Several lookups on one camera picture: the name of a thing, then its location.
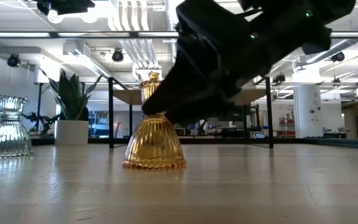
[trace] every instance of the vase base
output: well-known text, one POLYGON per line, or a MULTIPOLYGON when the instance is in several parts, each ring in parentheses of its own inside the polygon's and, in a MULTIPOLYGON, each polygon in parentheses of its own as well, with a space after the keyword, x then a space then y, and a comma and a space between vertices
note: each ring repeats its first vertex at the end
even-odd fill
POLYGON ((156 162, 156 161, 123 161, 122 166, 126 169, 137 170, 167 170, 167 169, 181 169, 186 167, 186 160, 172 161, 172 162, 156 162))
POLYGON ((10 153, 5 153, 5 154, 1 154, 0 153, 0 158, 10 158, 10 157, 21 157, 21 156, 33 156, 34 152, 10 152, 10 153))

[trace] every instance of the white planter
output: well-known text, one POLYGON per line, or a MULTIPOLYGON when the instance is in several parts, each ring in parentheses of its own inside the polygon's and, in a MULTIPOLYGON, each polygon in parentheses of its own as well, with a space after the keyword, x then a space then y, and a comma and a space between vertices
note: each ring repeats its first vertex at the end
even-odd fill
POLYGON ((57 121, 55 124, 55 145, 80 146, 88 143, 89 122, 57 121))

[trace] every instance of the amber glass vase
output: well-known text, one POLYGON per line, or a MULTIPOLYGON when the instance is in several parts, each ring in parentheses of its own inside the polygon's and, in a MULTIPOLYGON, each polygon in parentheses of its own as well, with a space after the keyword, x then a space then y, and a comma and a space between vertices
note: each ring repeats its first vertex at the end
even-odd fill
MULTIPOLYGON (((140 84, 142 102, 153 94, 160 84, 158 73, 151 72, 150 80, 140 84)), ((186 166, 175 128, 164 116, 145 116, 129 141, 122 162, 129 169, 176 169, 186 166)))

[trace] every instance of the white column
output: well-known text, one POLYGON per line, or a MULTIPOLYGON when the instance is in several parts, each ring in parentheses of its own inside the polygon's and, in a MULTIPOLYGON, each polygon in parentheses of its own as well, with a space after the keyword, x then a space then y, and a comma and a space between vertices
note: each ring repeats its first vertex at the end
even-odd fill
MULTIPOLYGON (((295 71, 295 83, 320 82, 318 68, 295 71)), ((298 85, 294 87, 295 131, 297 138, 323 136, 323 114, 321 93, 318 85, 298 85)))

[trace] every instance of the vase rim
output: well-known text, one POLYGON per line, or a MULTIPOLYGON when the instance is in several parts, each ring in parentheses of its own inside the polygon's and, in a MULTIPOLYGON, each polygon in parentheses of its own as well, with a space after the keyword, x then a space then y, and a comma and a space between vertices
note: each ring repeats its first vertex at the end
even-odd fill
POLYGON ((15 99, 15 100, 21 100, 23 101, 24 103, 27 102, 27 98, 26 97, 21 97, 21 96, 8 96, 8 95, 0 95, 0 100, 3 100, 3 99, 15 99))

